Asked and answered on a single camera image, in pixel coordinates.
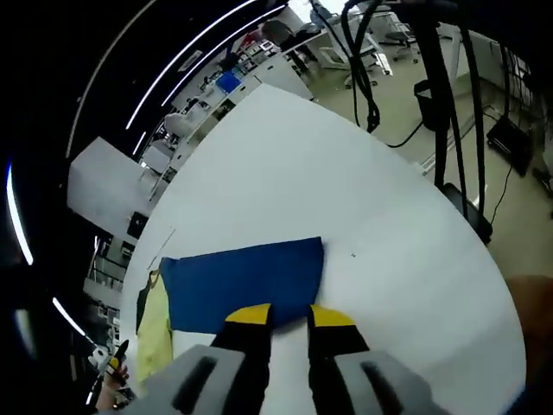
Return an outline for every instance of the white cabinet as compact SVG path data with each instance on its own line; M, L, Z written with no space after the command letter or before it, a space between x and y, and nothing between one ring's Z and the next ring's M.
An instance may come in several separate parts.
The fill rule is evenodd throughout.
M254 76L247 75L242 80L242 84L239 85L234 91L232 91L228 99L236 105L242 99L247 97L251 91L261 85L261 82Z
M254 71L254 75L264 84L280 88L305 99L313 99L313 94L298 76L286 59L274 56L261 64Z

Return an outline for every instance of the white desk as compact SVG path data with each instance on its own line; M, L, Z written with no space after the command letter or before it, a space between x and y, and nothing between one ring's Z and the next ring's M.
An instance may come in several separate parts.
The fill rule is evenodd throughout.
M263 129L279 113L286 120ZM244 120L260 128L244 128ZM121 338L135 373L136 301L173 258L321 236L319 303L426 379L455 414L501 413L524 384L504 279L450 202L400 156L317 104L261 85L203 140L151 215L124 280ZM213 335L175 333L175 355ZM262 414L314 414L305 324L275 333Z

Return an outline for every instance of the blue cloth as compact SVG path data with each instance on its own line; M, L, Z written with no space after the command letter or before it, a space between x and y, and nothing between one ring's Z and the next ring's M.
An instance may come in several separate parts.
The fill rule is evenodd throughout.
M161 262L171 329L218 333L243 307L271 303L274 327L304 317L315 302L321 238L252 246Z

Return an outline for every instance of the yellow cloth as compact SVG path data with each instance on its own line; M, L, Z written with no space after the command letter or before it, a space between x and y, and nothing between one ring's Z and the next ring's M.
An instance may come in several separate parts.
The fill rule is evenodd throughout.
M137 331L138 382L143 382L173 361L169 304L163 278L159 271L151 272L149 278L151 286Z

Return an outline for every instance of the white tabletop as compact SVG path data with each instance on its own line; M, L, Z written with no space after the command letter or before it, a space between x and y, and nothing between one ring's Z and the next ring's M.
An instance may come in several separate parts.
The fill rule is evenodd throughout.
M516 397L525 377L521 328L471 227L377 139L266 85L203 140L138 241L121 309L131 384L137 294L162 256L312 236L325 244L319 303L347 313L370 348L422 375L439 405L497 414ZM174 355L212 339L176 333ZM262 414L315 413L307 345L305 324L274 334Z

